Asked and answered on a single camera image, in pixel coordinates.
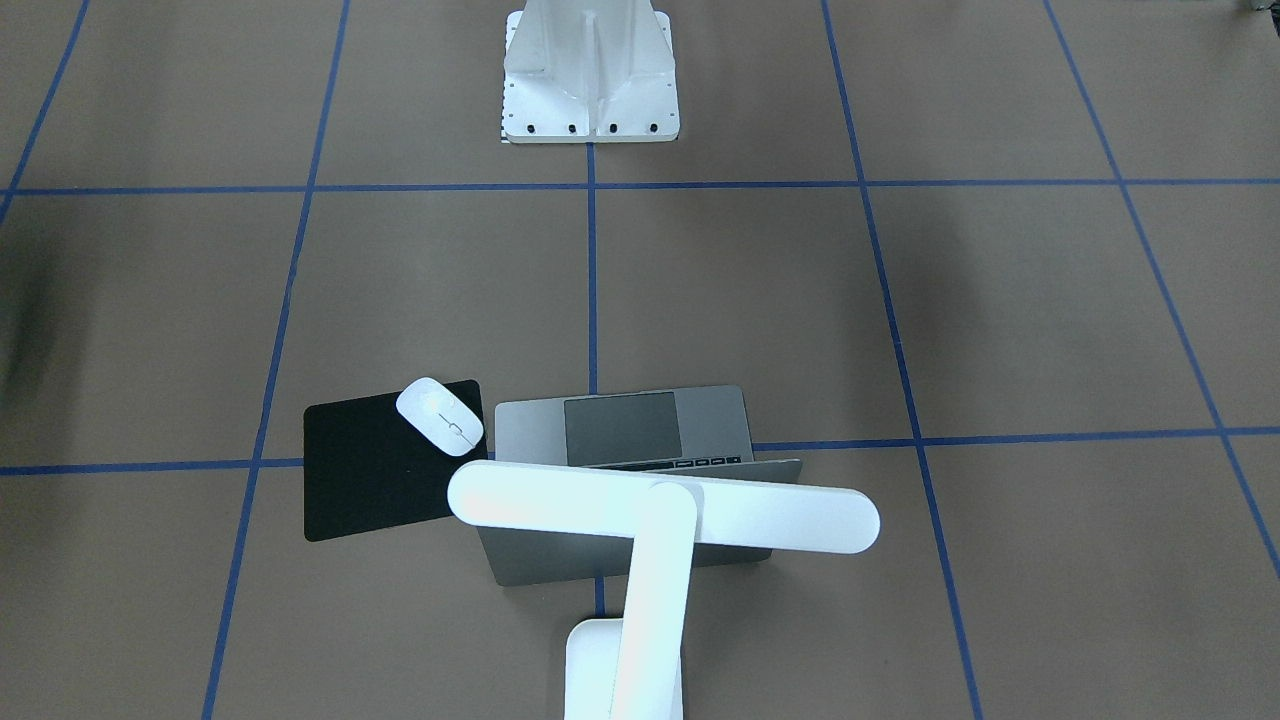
white metal base plate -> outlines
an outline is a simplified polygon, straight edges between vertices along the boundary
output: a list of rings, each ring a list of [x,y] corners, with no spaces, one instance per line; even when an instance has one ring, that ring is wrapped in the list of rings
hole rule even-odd
[[[520,27],[524,10],[507,17],[506,47]],[[671,18],[654,12],[671,47]],[[504,74],[502,86],[502,141],[535,142],[666,142],[680,135],[676,73],[637,77],[611,99],[600,127],[589,127],[582,99],[571,97],[550,83]]]
[[[564,647],[564,720],[608,720],[618,671],[622,620],[584,620]],[[671,720],[684,720],[685,697],[677,665]]]

white t-shaped stand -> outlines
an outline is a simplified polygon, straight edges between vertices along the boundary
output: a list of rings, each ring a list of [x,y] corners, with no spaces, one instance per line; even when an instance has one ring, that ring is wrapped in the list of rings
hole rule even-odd
[[[680,133],[671,19],[649,0],[527,0],[507,18],[511,142],[660,142]]]
[[[465,523],[635,538],[621,620],[570,633],[566,720],[681,720],[680,638],[694,543],[861,552],[879,512],[841,488],[477,460],[454,473]]]

brown floor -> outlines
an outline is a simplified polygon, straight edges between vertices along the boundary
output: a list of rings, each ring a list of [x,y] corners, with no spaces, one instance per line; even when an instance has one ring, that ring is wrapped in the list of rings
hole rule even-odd
[[[498,142],[518,0],[0,3],[0,716],[558,717],[625,578],[302,537],[302,410],[433,375],[740,384],[877,502],[694,573],[690,720],[1280,717],[1244,5],[660,0],[681,137],[591,150]]]

mouse pad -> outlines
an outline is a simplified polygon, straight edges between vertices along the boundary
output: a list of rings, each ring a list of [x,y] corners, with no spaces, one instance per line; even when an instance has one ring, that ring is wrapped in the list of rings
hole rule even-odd
[[[445,383],[484,423],[480,384]],[[488,457],[485,438],[445,455],[396,411],[398,392],[312,405],[302,414],[302,534],[308,541],[453,515],[453,471]]]

white mouse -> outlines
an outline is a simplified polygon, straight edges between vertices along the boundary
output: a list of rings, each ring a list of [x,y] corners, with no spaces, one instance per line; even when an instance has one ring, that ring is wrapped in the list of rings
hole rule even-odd
[[[456,395],[431,378],[419,378],[396,398],[396,410],[431,445],[458,457],[484,437],[484,424]]]

